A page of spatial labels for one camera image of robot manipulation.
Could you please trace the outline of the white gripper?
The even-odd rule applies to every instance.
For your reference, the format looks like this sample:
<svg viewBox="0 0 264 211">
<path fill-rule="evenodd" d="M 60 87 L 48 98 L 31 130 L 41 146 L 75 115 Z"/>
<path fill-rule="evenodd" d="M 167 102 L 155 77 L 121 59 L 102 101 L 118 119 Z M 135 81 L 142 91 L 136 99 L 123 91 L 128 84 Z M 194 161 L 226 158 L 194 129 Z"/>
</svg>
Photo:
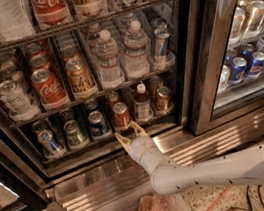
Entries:
<svg viewBox="0 0 264 211">
<path fill-rule="evenodd" d="M 115 133 L 116 139 L 129 155 L 139 165 L 149 166 L 155 165 L 163 158 L 163 153 L 156 146 L 155 141 L 147 136 L 147 132 L 139 126 L 135 121 L 131 123 L 137 138 L 131 142 L 131 139 Z"/>
</svg>

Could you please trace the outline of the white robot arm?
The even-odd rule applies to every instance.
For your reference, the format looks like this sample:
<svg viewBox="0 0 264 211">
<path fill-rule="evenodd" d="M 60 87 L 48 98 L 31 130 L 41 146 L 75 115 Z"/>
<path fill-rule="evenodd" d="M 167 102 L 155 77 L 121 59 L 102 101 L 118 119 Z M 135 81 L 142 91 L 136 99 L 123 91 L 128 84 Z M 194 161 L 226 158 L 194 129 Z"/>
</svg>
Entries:
<svg viewBox="0 0 264 211">
<path fill-rule="evenodd" d="M 137 125 L 134 140 L 117 133 L 127 153 L 150 176 L 151 187 L 161 195 L 174 194 L 193 185 L 264 185 L 264 144 L 200 164 L 181 166 L 160 151 L 155 141 Z"/>
</svg>

